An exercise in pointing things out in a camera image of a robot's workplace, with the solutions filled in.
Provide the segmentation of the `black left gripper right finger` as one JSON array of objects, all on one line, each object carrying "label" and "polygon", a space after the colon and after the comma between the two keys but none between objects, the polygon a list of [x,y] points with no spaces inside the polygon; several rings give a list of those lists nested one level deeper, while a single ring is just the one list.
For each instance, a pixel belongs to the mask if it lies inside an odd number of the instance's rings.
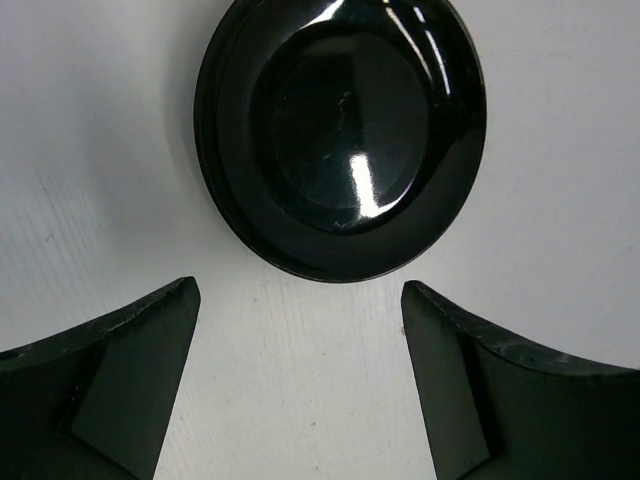
[{"label": "black left gripper right finger", "polygon": [[635,479],[639,374],[524,338],[418,281],[401,310],[440,479]]}]

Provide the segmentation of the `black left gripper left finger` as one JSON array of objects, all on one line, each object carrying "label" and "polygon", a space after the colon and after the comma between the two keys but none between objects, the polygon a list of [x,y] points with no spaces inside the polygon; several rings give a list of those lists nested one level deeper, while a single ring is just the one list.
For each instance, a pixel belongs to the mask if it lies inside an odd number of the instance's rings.
[{"label": "black left gripper left finger", "polygon": [[2,478],[153,478],[199,307],[196,280],[182,277],[3,352]]}]

